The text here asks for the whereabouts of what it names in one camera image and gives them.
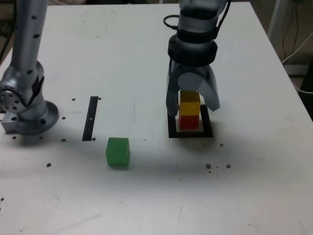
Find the stacked blocks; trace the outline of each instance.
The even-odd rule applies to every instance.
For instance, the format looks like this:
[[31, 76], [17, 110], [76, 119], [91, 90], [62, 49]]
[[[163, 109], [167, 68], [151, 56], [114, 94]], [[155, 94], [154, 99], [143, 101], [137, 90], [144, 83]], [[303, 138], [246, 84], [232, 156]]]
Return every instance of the stacked blocks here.
[[179, 128], [181, 130], [198, 129], [200, 95], [198, 92], [180, 91]]
[[106, 155], [109, 166], [128, 166], [130, 155], [128, 138], [109, 138]]

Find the yellow cube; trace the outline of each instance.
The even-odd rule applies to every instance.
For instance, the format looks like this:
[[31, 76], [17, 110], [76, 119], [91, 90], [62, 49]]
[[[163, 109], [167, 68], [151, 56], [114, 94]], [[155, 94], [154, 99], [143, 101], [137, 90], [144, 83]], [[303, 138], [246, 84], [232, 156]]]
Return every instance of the yellow cube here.
[[196, 116], [200, 112], [200, 95], [198, 92], [180, 91], [179, 113], [181, 116]]

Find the green cube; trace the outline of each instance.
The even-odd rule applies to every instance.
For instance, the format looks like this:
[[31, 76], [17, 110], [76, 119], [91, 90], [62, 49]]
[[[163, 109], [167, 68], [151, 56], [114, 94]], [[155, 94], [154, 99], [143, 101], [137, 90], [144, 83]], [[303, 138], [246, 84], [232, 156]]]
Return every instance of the green cube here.
[[109, 138], [106, 150], [109, 166], [128, 166], [129, 154], [128, 138]]

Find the table surface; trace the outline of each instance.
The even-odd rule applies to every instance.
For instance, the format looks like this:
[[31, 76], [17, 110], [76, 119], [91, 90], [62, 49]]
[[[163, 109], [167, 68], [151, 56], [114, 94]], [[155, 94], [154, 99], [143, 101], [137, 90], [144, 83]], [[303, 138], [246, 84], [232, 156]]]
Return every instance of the table surface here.
[[[48, 8], [38, 60], [60, 119], [15, 140], [0, 129], [0, 234], [313, 232], [312, 121], [249, 3], [231, 5], [216, 39], [214, 138], [168, 138], [175, 32], [162, 20], [178, 12], [177, 4]], [[96, 141], [82, 142], [93, 95], [102, 98]], [[130, 139], [128, 170], [107, 166], [109, 137]]]

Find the gray robot arm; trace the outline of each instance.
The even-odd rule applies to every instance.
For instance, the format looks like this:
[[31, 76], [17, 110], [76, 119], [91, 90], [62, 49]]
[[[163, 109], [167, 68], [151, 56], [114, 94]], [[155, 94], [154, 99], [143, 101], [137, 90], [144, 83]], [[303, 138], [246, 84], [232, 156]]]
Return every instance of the gray robot arm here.
[[169, 41], [171, 57], [168, 72], [166, 106], [170, 116], [178, 113], [178, 92], [199, 92], [212, 111], [220, 107], [215, 75], [209, 66], [216, 56], [213, 41], [218, 34], [218, 17], [230, 0], [181, 0], [176, 35]]
[[0, 81], [0, 106], [6, 133], [37, 134], [51, 128], [57, 107], [45, 101], [44, 68], [37, 61], [48, 0], [18, 0], [12, 60]]

